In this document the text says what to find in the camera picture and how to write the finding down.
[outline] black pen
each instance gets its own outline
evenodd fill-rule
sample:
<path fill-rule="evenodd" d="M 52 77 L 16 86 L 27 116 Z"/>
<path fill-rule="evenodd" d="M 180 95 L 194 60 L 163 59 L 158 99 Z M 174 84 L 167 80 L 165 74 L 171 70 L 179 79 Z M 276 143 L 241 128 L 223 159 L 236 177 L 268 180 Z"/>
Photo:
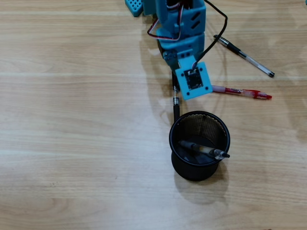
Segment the black pen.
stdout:
<path fill-rule="evenodd" d="M 275 73 L 270 71 L 268 68 L 265 66 L 261 65 L 257 61 L 255 61 L 253 58 L 248 56 L 247 54 L 243 53 L 238 47 L 233 45 L 231 42 L 227 41 L 225 38 L 220 37 L 218 40 L 219 43 L 221 43 L 223 46 L 225 46 L 227 49 L 231 50 L 235 54 L 239 55 L 240 57 L 244 58 L 246 61 L 248 61 L 250 64 L 256 66 L 258 69 L 262 70 L 265 72 L 267 75 L 269 75 L 271 78 L 274 77 Z"/>

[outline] pen holder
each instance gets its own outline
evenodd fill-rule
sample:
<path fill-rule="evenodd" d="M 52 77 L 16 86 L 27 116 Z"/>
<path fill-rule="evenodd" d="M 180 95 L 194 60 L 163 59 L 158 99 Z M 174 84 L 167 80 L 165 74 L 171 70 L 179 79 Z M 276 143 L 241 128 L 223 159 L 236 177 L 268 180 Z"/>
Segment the pen holder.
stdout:
<path fill-rule="evenodd" d="M 212 176 L 221 160 L 202 155 L 179 145 L 186 140 L 199 145 L 228 152 L 230 146 L 229 131 L 217 116 L 203 111 L 194 111 L 182 115 L 172 126 L 169 144 L 172 149 L 172 164 L 176 172 L 191 181 L 202 181 Z"/>

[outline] blue component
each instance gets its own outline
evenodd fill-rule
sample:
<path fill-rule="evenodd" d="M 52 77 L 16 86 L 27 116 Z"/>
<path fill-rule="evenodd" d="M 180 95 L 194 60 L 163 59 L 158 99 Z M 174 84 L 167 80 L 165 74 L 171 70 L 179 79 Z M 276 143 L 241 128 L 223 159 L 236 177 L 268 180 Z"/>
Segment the blue component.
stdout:
<path fill-rule="evenodd" d="M 161 28 L 158 36 L 178 38 L 177 24 L 179 9 L 169 9 L 167 0 L 143 0 L 144 14 L 157 14 Z M 203 0 L 191 0 L 191 8 L 183 9 L 181 18 L 181 36 L 178 41 L 159 39 L 159 48 L 163 59 L 176 73 L 180 89 L 185 100 L 213 91 L 204 63 L 198 63 L 192 71 L 192 65 L 204 51 L 206 6 Z"/>
<path fill-rule="evenodd" d="M 125 3 L 134 17 L 138 17 L 143 11 L 143 0 L 125 0 Z"/>
<path fill-rule="evenodd" d="M 144 15 L 155 14 L 155 1 L 154 0 L 143 0 Z"/>
<path fill-rule="evenodd" d="M 175 71 L 184 100 L 213 92 L 205 63 L 198 63 L 192 72 L 190 70 L 194 62 L 194 56 L 180 58 L 181 68 Z"/>

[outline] red wire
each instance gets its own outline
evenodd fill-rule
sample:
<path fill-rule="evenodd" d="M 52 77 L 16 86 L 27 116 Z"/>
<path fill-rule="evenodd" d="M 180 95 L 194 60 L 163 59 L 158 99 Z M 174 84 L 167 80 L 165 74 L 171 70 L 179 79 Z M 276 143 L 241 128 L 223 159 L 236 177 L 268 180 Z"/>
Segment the red wire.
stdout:
<path fill-rule="evenodd" d="M 170 40 L 170 41 L 178 41 L 179 38 L 181 37 L 181 27 L 180 27 L 180 24 L 181 24 L 181 19 L 182 19 L 183 7 L 184 7 L 184 5 L 182 5 L 181 8 L 179 8 L 179 11 L 178 11 L 178 18 L 177 18 L 177 24 L 178 24 L 178 26 L 179 26 L 179 36 L 178 36 L 178 38 L 157 36 L 157 35 L 151 34 L 150 32 L 155 28 L 156 24 L 159 22 L 159 19 L 156 19 L 156 20 L 154 21 L 154 23 L 152 24 L 152 26 L 151 26 L 151 27 L 149 28 L 149 30 L 147 31 L 147 34 L 148 34 L 150 37 L 153 37 L 153 38 L 156 38 L 156 39 Z"/>

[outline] red pen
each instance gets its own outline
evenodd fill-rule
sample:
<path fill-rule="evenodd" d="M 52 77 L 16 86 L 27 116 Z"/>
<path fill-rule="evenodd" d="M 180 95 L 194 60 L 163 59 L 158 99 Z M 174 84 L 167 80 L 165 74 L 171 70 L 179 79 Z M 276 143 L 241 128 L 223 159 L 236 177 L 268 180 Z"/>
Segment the red pen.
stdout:
<path fill-rule="evenodd" d="M 227 93 L 227 94 L 237 94 L 245 97 L 253 97 L 255 99 L 263 99 L 268 100 L 271 99 L 272 96 L 267 95 L 264 92 L 260 92 L 258 90 L 238 90 L 238 89 L 229 89 L 223 86 L 213 85 L 213 92 Z"/>

